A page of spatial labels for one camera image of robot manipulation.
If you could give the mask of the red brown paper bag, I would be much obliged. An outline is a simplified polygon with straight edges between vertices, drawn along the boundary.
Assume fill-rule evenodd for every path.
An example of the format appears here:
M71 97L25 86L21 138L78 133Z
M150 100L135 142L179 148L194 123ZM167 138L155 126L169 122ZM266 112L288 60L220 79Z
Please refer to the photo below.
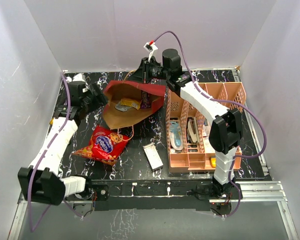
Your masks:
M104 95L102 117L110 130L133 127L156 113L165 102L166 86L131 80L111 80Z

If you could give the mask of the red cookie snack bag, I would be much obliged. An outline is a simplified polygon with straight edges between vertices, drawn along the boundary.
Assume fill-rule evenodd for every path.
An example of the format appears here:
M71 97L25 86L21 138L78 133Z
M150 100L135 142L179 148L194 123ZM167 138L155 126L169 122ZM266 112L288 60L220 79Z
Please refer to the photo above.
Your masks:
M97 125L88 146L78 149L72 154L113 166L129 140L130 138L126 135Z

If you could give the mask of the dark silver snack wrapper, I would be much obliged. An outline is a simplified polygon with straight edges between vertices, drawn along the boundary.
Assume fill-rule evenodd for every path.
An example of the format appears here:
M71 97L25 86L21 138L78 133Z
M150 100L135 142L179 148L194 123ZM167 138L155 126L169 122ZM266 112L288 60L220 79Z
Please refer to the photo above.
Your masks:
M124 105L124 104L121 104L121 102L118 102L115 105L115 109L118 110L118 111L121 111L121 112L126 112L130 109L138 109L138 105L134 102L130 105Z

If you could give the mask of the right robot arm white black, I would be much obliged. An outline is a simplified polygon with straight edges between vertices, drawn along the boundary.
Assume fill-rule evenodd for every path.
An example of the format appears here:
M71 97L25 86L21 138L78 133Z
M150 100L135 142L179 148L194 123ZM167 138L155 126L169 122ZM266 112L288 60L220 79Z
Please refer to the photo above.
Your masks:
M176 49L162 52L162 63L153 56L155 45L146 43L148 56L142 58L139 67L132 74L133 80L149 83L151 79L166 81L168 88L184 101L189 102L210 124L208 140L215 150L216 168L212 182L204 189L197 189L197 195L210 195L220 199L230 195L234 182L234 165L237 148L243 135L241 112L224 106L221 100L208 95L194 80L190 70L183 71L181 58Z

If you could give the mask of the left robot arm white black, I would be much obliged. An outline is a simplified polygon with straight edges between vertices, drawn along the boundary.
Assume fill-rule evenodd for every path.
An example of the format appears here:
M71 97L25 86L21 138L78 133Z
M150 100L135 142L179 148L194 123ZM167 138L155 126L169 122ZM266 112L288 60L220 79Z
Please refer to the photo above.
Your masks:
M29 202L58 206L77 194L87 200L93 187L87 177L74 175L59 178L59 167L64 153L81 121L89 113L108 103L107 97L96 83L84 80L66 84L66 100L56 107L51 129L39 153L28 167L19 169L17 178L24 198Z

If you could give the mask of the white rectangular box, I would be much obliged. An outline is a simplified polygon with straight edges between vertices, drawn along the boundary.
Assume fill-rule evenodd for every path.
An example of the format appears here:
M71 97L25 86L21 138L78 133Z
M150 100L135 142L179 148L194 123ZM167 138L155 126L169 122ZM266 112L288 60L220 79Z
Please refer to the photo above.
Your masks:
M161 169L164 166L154 143L143 146L143 150L152 171Z

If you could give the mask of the beige stapler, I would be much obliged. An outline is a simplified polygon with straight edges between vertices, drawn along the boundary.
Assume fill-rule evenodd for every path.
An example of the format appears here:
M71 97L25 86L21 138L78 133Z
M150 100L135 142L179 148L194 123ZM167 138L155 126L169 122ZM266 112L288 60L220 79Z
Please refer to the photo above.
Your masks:
M190 117L187 120L186 132L192 144L196 144L199 141L198 128L196 126L196 121L194 120L193 117Z

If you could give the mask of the pink plastic desk organizer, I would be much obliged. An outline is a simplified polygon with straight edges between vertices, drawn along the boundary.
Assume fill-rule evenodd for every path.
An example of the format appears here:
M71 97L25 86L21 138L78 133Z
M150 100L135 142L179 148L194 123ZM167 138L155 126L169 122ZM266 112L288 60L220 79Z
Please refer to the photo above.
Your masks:
M241 82L199 83L214 99L244 104ZM165 114L169 171L172 173L214 172L215 150L209 142L210 123L190 103L167 91Z

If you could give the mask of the white packet in organizer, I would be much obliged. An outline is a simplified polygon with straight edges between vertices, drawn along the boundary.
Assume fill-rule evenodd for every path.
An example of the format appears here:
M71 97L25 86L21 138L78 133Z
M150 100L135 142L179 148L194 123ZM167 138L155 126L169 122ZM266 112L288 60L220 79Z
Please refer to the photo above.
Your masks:
M204 151L206 153L215 153L215 150L211 146L210 141L209 141L210 131L211 131L211 125L205 119L204 122L203 122L203 130L202 130Z

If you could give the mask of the yellow tape measure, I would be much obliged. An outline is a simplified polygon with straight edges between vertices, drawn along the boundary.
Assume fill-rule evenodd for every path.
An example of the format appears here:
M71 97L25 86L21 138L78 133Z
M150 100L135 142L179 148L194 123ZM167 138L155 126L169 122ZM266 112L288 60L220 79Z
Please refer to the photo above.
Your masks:
M216 157L215 156L210 157L210 165L212 168L216 167Z

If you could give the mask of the aluminium rail frame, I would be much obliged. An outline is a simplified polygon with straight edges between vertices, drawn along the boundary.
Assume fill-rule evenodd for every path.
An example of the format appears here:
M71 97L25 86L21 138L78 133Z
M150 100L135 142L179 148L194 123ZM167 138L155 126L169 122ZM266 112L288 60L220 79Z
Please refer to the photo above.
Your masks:
M193 209L206 212L212 208L217 198L196 198L192 191L196 187L208 184L212 172L169 171L169 157L166 137L166 108L163 105L156 113L139 122L134 129L134 138L115 165L107 165L72 154L85 146L97 125L104 125L102 111L89 113L81 121L73 135L59 165L58 175L61 178L80 175L88 178L90 194L82 199L69 196L66 202L73 207L75 214L79 210L87 211L88 207L99 212L98 218L105 214L127 214L126 222L116 219L111 225L112 239L127 239L134 232L134 210L149 212L152 209ZM219 227L212 235L220 239L234 228L242 229L238 218L244 222L252 221L251 233L261 233L264 240L296 240L298 238L288 200L281 182L272 179L269 167L263 156L254 158L261 149L255 134L251 116L242 114L243 139L240 143L243 159L235 166L235 177L241 186L243 198L239 208L230 220L231 227ZM154 143L163 162L163 167L152 171L143 146Z

